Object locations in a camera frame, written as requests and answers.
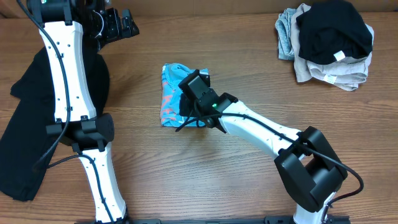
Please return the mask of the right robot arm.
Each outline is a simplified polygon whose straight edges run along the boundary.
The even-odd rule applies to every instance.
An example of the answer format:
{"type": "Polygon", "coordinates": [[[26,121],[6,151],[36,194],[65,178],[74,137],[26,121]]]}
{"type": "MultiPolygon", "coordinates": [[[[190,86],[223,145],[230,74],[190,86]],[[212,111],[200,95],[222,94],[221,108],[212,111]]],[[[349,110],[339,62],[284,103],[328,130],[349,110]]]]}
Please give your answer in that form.
{"type": "Polygon", "coordinates": [[[285,190],[297,204],[291,223],[337,222],[328,210],[348,169],[321,131],[277,124],[227,93],[208,92],[199,98],[182,94],[180,109],[189,122],[203,122],[208,128],[240,137],[273,159],[285,190]]]}

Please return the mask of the light blue printed t-shirt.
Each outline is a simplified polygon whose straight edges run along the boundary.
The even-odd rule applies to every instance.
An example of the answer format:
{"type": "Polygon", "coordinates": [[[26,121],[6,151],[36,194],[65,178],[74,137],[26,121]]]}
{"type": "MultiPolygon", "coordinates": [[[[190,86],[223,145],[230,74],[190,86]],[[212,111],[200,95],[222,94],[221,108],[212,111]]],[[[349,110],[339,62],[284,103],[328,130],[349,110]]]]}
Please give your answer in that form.
{"type": "Polygon", "coordinates": [[[166,63],[162,67],[162,104],[160,107],[160,122],[166,127],[181,126],[187,115],[181,115],[180,99],[182,91],[178,84],[194,70],[180,63],[166,63]]]}

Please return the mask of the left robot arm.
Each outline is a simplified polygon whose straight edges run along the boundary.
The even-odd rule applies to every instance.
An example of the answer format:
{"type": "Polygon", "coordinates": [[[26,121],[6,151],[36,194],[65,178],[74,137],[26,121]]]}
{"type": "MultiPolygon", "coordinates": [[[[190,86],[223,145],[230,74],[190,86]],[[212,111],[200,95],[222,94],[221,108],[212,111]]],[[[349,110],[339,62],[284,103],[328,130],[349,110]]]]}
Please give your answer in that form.
{"type": "Polygon", "coordinates": [[[86,172],[95,202],[95,223],[130,223],[111,158],[114,123],[98,115],[88,89],[83,40],[95,50],[139,34],[131,12],[107,8],[109,1],[27,1],[20,7],[39,28],[49,58],[55,93],[56,143],[72,147],[86,172]]]}

